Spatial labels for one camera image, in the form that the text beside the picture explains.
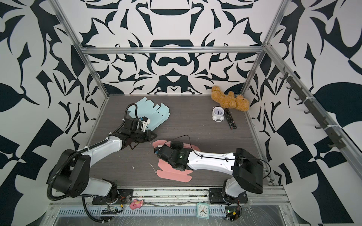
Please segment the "pink paper box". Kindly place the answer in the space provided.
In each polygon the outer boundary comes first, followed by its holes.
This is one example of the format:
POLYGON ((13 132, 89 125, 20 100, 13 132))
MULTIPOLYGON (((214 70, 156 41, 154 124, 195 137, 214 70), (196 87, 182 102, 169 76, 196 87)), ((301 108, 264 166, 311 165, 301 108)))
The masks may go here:
MULTIPOLYGON (((152 146, 154 148, 156 148, 160 145, 163 145, 165 142, 166 142, 166 140, 157 140, 152 143, 152 146)), ((190 145, 190 144, 184 143, 184 147, 185 148, 192 147, 195 151, 200 151, 199 147, 197 147, 195 145, 190 145)), ((160 170, 157 170, 156 174, 160 178, 174 180, 174 181, 180 181, 180 182, 184 182, 184 183, 187 183, 192 179, 192 176, 190 174, 193 172, 193 170, 186 169, 185 171, 180 171, 180 170, 174 169, 174 168, 172 168, 171 165, 169 165, 167 162, 165 162, 161 159, 159 159, 158 167, 160 168, 160 170)))

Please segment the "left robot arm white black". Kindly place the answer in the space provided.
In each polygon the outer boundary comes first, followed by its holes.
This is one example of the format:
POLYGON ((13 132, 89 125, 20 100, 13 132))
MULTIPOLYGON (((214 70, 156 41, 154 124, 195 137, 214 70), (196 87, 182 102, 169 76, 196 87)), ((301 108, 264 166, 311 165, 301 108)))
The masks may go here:
POLYGON ((98 196, 106 202, 116 202, 119 197, 117 184, 105 179, 90 177, 91 167, 112 153, 131 147, 132 143, 147 143, 157 137, 147 126, 147 117, 124 119, 121 126, 101 142, 80 150, 65 150, 47 181, 47 197, 59 201, 67 197, 98 196))

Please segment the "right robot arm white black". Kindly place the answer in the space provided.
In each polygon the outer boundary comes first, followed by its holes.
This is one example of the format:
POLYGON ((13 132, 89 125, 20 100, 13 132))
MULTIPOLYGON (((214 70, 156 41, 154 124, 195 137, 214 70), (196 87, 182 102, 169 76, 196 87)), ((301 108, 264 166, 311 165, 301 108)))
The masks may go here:
POLYGON ((224 182, 222 194, 237 198, 243 192, 263 193, 264 162, 245 149, 233 153, 205 153, 197 146, 177 141, 154 142, 159 158, 157 175, 164 179, 189 182, 195 170, 209 170, 230 175, 224 182))

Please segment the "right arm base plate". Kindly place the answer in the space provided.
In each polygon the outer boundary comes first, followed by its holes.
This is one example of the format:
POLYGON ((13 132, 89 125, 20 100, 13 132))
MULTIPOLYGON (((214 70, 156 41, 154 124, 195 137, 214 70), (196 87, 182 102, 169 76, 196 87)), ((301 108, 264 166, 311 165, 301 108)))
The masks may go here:
POLYGON ((209 188, 208 189, 209 202, 211 204, 245 204, 248 203, 248 196, 246 192, 239 194, 237 198, 226 195, 222 188, 209 188))

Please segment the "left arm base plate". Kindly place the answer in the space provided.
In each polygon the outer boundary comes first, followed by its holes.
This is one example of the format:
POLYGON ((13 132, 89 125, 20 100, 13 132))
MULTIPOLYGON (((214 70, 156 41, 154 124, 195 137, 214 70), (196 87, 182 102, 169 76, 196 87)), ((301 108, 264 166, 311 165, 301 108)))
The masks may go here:
POLYGON ((133 189, 115 189, 112 188, 106 196, 95 196, 92 200, 93 205, 114 205, 130 204, 133 198, 133 189))

